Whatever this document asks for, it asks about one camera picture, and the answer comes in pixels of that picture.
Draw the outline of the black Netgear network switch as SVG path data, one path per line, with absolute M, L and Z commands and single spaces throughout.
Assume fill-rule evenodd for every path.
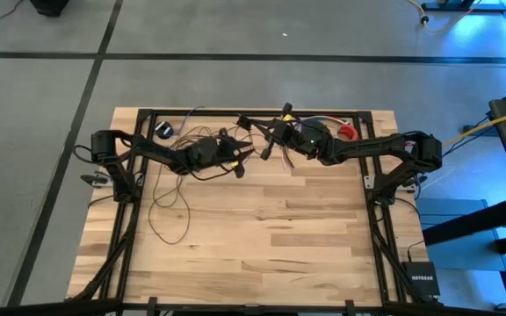
M 412 284 L 425 296 L 438 297 L 437 273 L 433 262 L 403 262 Z

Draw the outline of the black stand base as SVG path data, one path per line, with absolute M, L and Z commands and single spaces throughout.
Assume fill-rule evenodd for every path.
M 421 4 L 424 11 L 465 12 L 477 11 L 483 13 L 504 13 L 506 7 L 502 3 L 485 4 L 486 0 L 442 0 Z

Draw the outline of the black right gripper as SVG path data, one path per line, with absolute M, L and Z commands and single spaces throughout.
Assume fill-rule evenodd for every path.
M 267 160 L 274 145 L 278 145 L 304 155 L 308 160 L 316 158 L 322 165 L 335 165 L 336 146 L 330 130 L 323 123 L 301 119 L 292 111 L 293 106 L 286 103 L 280 118 L 249 119 L 267 142 L 261 158 Z

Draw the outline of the blue round device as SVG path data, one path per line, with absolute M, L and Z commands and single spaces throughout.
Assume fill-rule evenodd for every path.
M 167 140 L 174 134 L 173 126 L 167 121 L 160 121 L 155 125 L 155 135 L 161 140 Z

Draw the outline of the red tape dispenser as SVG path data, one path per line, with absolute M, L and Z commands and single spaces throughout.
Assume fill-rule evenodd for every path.
M 344 124 L 340 125 L 337 130 L 337 136 L 341 140 L 355 141 L 359 139 L 358 131 L 352 125 Z

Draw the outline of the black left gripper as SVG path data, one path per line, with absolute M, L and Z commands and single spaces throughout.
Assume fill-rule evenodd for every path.
M 239 141 L 228 135 L 225 128 L 219 130 L 215 136 L 201 138 L 190 145 L 189 161 L 190 169 L 200 171 L 211 167 L 222 167 L 231 165 L 229 172 L 234 172 L 237 178 L 244 176 L 242 163 L 255 153 L 254 149 L 241 152 L 242 148 L 252 147 L 249 141 Z

